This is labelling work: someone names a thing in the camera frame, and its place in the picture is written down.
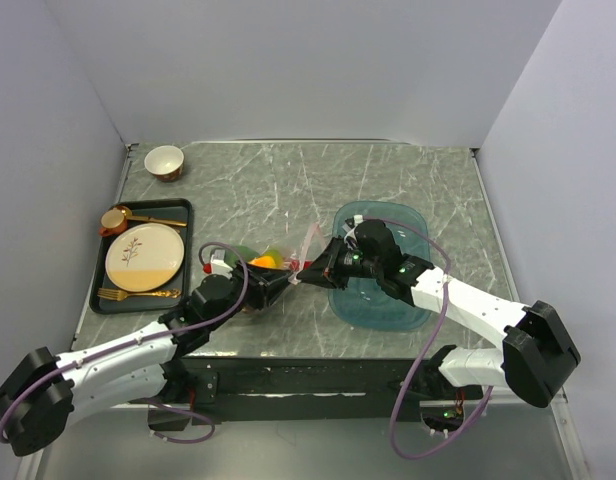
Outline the orange green mango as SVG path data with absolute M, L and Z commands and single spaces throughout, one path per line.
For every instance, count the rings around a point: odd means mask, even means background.
M 259 268 L 266 268 L 266 269 L 277 269 L 278 268 L 277 261 L 275 260 L 274 257 L 270 255 L 263 255 L 263 256 L 256 257 L 252 259 L 249 262 L 249 264 L 252 266 L 256 266 Z

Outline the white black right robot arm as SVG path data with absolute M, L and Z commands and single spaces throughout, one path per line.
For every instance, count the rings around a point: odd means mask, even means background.
M 435 312 L 491 343 L 489 349 L 449 347 L 425 375 L 427 390 L 448 398 L 459 387 L 507 388 L 529 405 L 547 407 L 581 362 L 553 306 L 508 301 L 451 277 L 401 251 L 379 219 L 357 217 L 344 236 L 300 270 L 301 283 L 343 290 L 352 278 L 372 279 L 387 296 Z

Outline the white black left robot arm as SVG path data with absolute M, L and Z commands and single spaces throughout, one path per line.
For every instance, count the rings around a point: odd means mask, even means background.
M 34 350 L 0 387 L 0 442 L 24 457 L 113 406 L 179 399 L 192 385 L 182 357 L 243 308 L 272 304 L 291 276 L 255 266 L 211 274 L 178 307 L 135 332 L 58 355 L 46 347 Z

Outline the red chili pepper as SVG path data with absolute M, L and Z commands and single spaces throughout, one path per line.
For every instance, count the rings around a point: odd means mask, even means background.
M 312 261 L 304 261 L 301 262 L 299 259 L 291 259 L 288 262 L 288 268 L 293 271 L 302 270 L 304 268 L 309 267 L 312 264 Z

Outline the clear zip top bag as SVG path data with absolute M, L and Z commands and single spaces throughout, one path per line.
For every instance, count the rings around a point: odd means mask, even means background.
M 288 230 L 281 240 L 269 243 L 264 248 L 254 248 L 249 246 L 247 247 L 255 250 L 257 253 L 259 253 L 259 256 L 263 256 L 264 252 L 270 248 L 278 249 L 283 254 L 285 262 L 282 268 L 277 269 L 290 270 L 288 268 L 288 262 L 291 259 L 299 259 L 301 262 L 304 262 L 306 260 L 313 261 L 325 249 L 326 244 L 326 235 L 323 233 L 321 227 L 319 226 L 319 223 L 312 222 L 305 230 Z M 290 279 L 289 287 L 294 286 L 298 283 L 298 281 L 295 279 L 295 276 L 300 270 L 290 271 L 293 272 L 293 276 Z M 277 300 L 279 300 L 286 293 L 287 289 Z M 245 300 L 243 303 L 243 310 L 245 312 L 256 311 L 247 308 L 245 306 Z

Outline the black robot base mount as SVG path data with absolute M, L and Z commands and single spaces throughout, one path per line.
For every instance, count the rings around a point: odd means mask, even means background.
M 152 399 L 216 423 L 388 418 L 406 359 L 185 357 Z

